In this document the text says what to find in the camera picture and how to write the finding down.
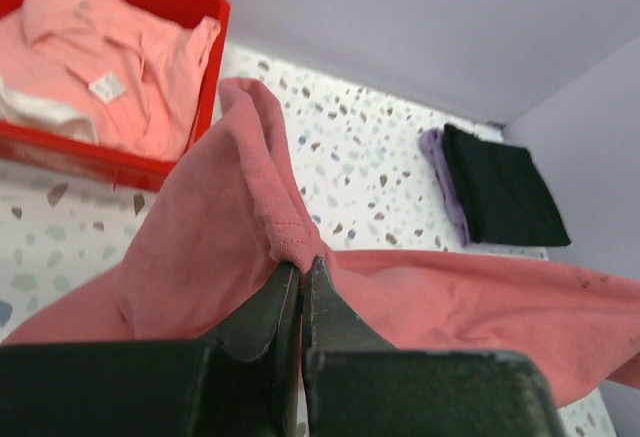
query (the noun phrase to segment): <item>white tag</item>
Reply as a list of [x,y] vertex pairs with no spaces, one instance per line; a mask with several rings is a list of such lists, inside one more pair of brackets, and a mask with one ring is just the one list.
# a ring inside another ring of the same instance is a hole
[[89,84],[89,90],[102,102],[108,104],[126,92],[122,82],[118,80],[116,74],[109,72],[98,80]]

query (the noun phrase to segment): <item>black folded cloth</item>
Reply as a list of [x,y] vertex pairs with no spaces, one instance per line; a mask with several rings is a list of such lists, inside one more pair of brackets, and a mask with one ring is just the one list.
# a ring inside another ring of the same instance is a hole
[[563,247],[560,212],[527,149],[447,124],[442,143],[473,242]]

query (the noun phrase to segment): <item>white wall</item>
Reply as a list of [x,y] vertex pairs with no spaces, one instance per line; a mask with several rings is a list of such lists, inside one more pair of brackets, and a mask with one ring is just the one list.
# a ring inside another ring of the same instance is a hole
[[640,33],[640,0],[231,0],[258,50],[509,122]]
[[[550,257],[640,279],[640,37],[507,126],[506,137],[533,152],[573,240]],[[640,391],[601,390],[620,437],[638,437]]]

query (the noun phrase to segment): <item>red box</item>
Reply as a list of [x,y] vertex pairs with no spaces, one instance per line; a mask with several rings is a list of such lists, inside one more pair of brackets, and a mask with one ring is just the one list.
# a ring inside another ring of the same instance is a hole
[[[200,89],[198,110],[187,149],[211,125],[211,113],[229,24],[227,0],[126,0],[185,28],[195,27],[205,15],[218,19],[221,32],[216,39]],[[0,16],[14,11],[22,0],[0,0]],[[175,166],[106,147],[84,144],[38,130],[0,121],[0,158],[70,172],[116,185],[158,190]]]

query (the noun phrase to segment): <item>pink fabric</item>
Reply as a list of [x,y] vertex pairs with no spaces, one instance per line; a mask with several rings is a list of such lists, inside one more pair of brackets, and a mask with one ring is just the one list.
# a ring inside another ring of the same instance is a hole
[[[188,31],[123,0],[24,0],[0,21],[0,75],[90,116],[100,145],[177,160],[219,33],[215,19]],[[88,86],[111,72],[126,92],[105,104]]]
[[323,256],[342,297],[399,348],[523,352],[558,405],[607,377],[640,388],[640,283],[515,258],[332,252],[298,193],[278,101],[251,80],[219,91],[222,120],[178,163],[123,261],[7,343],[194,338],[277,262],[306,272]]

